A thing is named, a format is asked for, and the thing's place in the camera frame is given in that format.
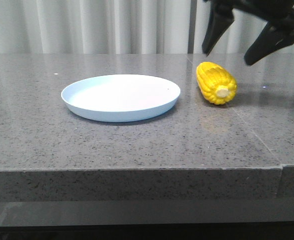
countertop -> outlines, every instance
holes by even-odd
[[[216,62],[238,82],[205,101],[195,70]],[[110,74],[178,84],[167,113],[130,123],[87,120],[67,85]],[[0,202],[294,197],[294,54],[253,66],[242,54],[0,54]]]

white plate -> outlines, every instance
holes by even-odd
[[[103,122],[132,122],[165,113],[180,95],[177,84],[155,76],[118,74],[77,81],[61,92],[75,114]]]

curtain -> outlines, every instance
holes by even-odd
[[[201,53],[209,9],[203,0],[0,0],[0,53]],[[233,12],[213,53],[244,53],[265,25]]]

yellow corn cob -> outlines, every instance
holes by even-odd
[[[212,104],[225,104],[235,97],[236,79],[223,67],[205,61],[197,67],[196,73],[202,95]]]

light blue plate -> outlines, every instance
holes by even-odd
[[[61,92],[67,107],[86,119],[132,122],[170,110],[180,95],[177,84],[155,76],[118,74],[77,81]]]

